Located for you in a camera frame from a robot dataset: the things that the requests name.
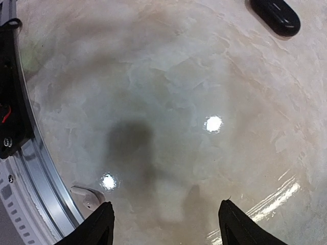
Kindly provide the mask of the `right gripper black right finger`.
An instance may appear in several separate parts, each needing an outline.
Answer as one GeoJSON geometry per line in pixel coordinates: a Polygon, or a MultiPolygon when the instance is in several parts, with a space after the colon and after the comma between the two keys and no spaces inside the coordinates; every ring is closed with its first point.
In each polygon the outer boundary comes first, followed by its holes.
{"type": "Polygon", "coordinates": [[[231,200],[221,202],[218,218],[223,244],[271,244],[271,235],[231,200]]]}

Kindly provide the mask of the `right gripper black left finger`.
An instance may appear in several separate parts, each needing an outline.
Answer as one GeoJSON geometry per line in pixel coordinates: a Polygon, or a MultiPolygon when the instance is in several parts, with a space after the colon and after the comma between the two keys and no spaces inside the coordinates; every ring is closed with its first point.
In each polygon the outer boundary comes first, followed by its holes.
{"type": "Polygon", "coordinates": [[[113,244],[114,210],[111,202],[102,203],[59,245],[113,244]]]}

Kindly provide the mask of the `white earbud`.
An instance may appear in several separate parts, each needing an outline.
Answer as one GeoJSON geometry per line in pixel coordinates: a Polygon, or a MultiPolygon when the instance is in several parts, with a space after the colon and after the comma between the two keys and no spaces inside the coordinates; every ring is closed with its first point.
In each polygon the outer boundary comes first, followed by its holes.
{"type": "Polygon", "coordinates": [[[82,204],[92,211],[96,210],[103,202],[105,202],[104,195],[91,188],[72,186],[70,192],[80,196],[82,198],[82,204]]]}

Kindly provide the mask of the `black oval charging case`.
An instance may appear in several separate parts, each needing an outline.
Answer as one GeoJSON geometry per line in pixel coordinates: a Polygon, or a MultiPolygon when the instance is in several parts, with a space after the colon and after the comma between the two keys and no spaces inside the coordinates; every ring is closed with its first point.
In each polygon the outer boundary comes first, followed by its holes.
{"type": "Polygon", "coordinates": [[[301,27],[297,13],[283,0],[250,0],[250,7],[276,34],[293,37],[301,27]]]}

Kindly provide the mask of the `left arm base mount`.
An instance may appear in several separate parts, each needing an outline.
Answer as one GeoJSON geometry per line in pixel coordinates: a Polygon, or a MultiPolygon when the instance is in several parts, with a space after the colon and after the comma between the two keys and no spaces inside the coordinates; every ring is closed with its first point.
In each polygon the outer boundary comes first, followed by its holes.
{"type": "Polygon", "coordinates": [[[18,48],[21,27],[18,18],[1,25],[1,159],[15,154],[34,135],[18,48]]]}

